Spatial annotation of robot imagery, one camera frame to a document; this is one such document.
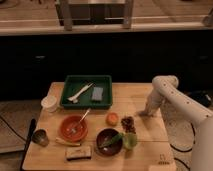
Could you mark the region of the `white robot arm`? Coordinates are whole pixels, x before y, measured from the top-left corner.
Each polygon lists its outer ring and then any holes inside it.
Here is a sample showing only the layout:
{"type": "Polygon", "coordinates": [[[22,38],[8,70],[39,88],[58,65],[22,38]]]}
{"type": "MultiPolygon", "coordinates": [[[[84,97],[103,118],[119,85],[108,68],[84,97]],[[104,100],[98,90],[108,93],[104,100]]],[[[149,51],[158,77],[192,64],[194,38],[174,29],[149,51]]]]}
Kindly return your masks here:
{"type": "Polygon", "coordinates": [[[153,116],[164,99],[167,99],[196,128],[190,171],[213,171],[213,111],[196,102],[177,87],[176,76],[155,76],[144,112],[153,116]]]}

